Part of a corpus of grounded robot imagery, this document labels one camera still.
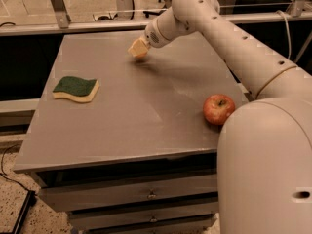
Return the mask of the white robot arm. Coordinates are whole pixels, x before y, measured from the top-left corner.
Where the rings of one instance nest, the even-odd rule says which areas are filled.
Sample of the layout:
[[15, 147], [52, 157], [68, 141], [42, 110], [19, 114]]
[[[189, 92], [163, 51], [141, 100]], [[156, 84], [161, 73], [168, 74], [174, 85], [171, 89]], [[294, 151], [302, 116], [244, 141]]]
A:
[[217, 148], [221, 234], [312, 234], [312, 76], [224, 19], [216, 0], [172, 0], [135, 57], [200, 32], [250, 93]]

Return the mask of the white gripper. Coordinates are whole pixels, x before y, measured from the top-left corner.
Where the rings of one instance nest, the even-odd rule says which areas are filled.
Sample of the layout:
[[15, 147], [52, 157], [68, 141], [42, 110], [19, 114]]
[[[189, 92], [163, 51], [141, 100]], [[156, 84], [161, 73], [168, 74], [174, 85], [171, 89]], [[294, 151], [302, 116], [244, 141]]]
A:
[[160, 19], [154, 19], [150, 24], [145, 27], [144, 38], [137, 38], [128, 53], [135, 57], [138, 54], [149, 51], [150, 46], [154, 48], [162, 48], [170, 42], [170, 33], [168, 26]]

